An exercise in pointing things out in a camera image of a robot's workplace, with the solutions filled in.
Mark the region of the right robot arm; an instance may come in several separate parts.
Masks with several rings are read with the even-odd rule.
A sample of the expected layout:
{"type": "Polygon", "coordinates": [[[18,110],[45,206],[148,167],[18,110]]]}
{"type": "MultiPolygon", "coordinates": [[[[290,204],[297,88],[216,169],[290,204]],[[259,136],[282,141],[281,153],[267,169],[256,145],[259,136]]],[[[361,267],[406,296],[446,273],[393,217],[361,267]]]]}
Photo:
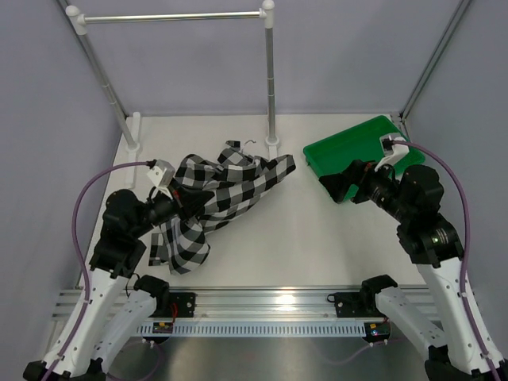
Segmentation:
{"type": "Polygon", "coordinates": [[[464,305],[473,293],[460,278],[465,253],[453,225],[440,213],[444,193],[431,167],[409,166],[401,179],[389,164],[354,160],[340,173],[320,177],[332,200],[342,202],[351,186],[352,202],[372,201],[397,222],[398,241],[433,298],[440,324],[433,324],[387,275],[363,281],[360,308],[383,314],[420,352],[430,380],[505,380],[507,359],[496,348],[476,305],[464,305]]]}

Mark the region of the pink clothes hanger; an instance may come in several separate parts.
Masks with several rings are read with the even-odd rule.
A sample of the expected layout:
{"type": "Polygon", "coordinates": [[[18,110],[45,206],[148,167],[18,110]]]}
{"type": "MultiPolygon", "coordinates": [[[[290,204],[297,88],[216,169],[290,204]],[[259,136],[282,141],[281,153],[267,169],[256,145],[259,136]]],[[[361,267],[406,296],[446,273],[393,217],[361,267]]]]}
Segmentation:
{"type": "Polygon", "coordinates": [[[242,167],[253,164],[255,157],[248,151],[247,147],[255,143],[254,140],[247,140],[244,143],[238,140],[226,141],[225,149],[222,152],[225,163],[242,167]]]}

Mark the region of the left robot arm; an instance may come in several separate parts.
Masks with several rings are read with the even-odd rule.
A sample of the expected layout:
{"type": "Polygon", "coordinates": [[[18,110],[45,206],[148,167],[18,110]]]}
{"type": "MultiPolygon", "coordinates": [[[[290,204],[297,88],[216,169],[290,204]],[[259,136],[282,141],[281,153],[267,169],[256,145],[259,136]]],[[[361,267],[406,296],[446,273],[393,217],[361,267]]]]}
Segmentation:
{"type": "Polygon", "coordinates": [[[183,189],[169,188],[147,202],[130,190],[108,197],[80,300],[44,359],[27,364],[25,380],[104,380],[146,318],[175,312],[168,283],[144,275],[135,282],[124,306],[108,317],[144,254],[141,237],[174,217],[188,216],[184,196],[183,189]]]}

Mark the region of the black white checked shirt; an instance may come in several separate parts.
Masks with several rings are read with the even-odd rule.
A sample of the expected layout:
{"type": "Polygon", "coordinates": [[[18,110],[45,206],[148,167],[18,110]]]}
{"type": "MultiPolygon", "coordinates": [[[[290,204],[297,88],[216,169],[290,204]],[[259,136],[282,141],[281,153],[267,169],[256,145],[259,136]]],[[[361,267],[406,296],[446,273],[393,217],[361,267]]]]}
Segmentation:
{"type": "Polygon", "coordinates": [[[247,213],[271,188],[281,183],[296,164],[291,154],[267,159],[244,151],[244,144],[228,140],[215,161],[196,154],[186,156],[176,171],[179,184],[213,197],[197,216],[175,218],[151,235],[148,266],[168,266],[183,275],[202,265],[210,254],[206,236],[247,213]]]}

